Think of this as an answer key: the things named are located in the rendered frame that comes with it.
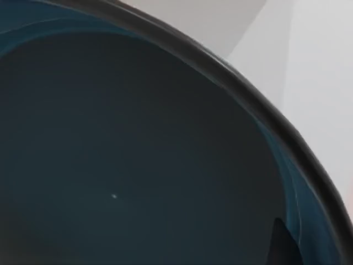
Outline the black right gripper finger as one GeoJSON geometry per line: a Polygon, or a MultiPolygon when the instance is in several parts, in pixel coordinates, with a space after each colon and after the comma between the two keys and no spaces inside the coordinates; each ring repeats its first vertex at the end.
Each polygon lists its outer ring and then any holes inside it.
{"type": "Polygon", "coordinates": [[[268,265],[303,265],[296,241],[279,218],[274,220],[272,227],[268,265]]]}

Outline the dark blue bowl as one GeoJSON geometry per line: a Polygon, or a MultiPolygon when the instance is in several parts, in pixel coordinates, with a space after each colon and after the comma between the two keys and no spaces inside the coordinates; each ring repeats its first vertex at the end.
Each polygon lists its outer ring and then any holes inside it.
{"type": "Polygon", "coordinates": [[[0,265],[353,265],[353,224],[239,72],[115,0],[0,0],[0,265]]]}

